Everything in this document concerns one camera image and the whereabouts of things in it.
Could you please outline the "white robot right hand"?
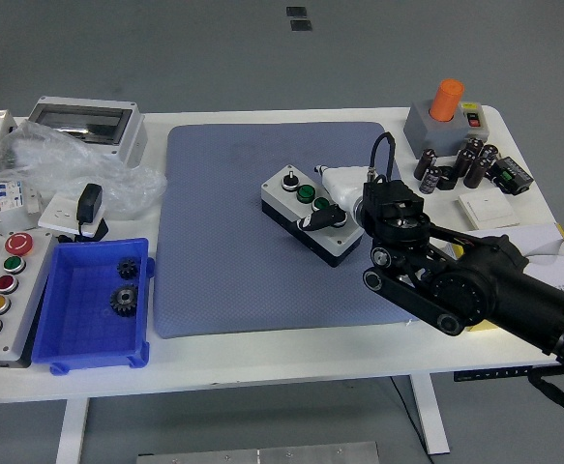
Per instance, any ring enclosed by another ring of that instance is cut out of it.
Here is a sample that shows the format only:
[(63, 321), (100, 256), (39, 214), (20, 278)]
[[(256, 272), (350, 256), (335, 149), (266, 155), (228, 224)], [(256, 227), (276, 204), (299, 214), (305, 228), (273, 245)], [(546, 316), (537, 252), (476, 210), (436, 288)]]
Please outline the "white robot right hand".
[(368, 166), (326, 167), (318, 166), (322, 185), (329, 193), (331, 203), (324, 209), (312, 212), (296, 221), (301, 231), (316, 231), (325, 227), (345, 224), (351, 219), (363, 226), (360, 213), (363, 205), (364, 183), (372, 174)]

